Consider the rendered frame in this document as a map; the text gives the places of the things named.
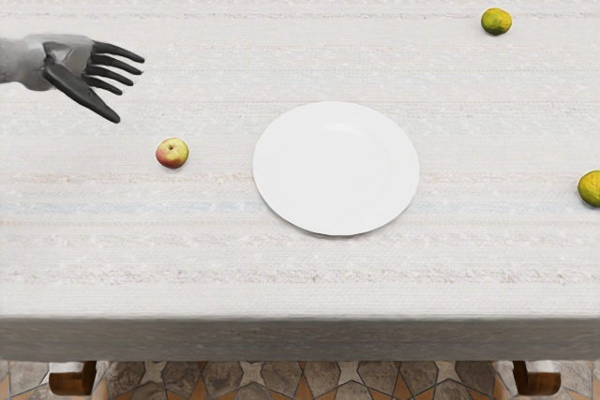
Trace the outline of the green-yellow citrus fruit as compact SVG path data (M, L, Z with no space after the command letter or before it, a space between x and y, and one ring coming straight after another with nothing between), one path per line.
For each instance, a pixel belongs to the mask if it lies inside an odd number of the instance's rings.
M600 208L600 170L582 175L577 184L577 192L585 203Z
M488 34L499 36L510 30L512 17L507 11L498 7L492 7L482 14L480 23Z

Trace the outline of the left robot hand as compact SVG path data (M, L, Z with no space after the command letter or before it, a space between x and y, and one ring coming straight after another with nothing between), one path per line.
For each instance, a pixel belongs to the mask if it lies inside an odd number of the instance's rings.
M117 71L135 76L142 72L126 63L142 64L140 55L111 43L81 35L0 37L0 84L18 82L32 91L56 89L104 119L119 123L120 116L98 94L97 88L117 96L122 90L109 83L131 86Z

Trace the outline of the white plate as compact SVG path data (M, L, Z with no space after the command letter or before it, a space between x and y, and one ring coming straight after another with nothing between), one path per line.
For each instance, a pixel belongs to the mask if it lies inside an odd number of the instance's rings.
M327 101L285 112L262 133L252 171L266 205L299 229L354 236L395 220L420 180L416 150L386 115Z

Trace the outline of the red-yellow apple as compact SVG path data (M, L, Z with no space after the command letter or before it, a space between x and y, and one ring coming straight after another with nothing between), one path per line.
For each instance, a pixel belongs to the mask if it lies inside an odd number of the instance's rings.
M163 167L178 169L188 160L188 146L181 139L168 138L157 147L155 157Z

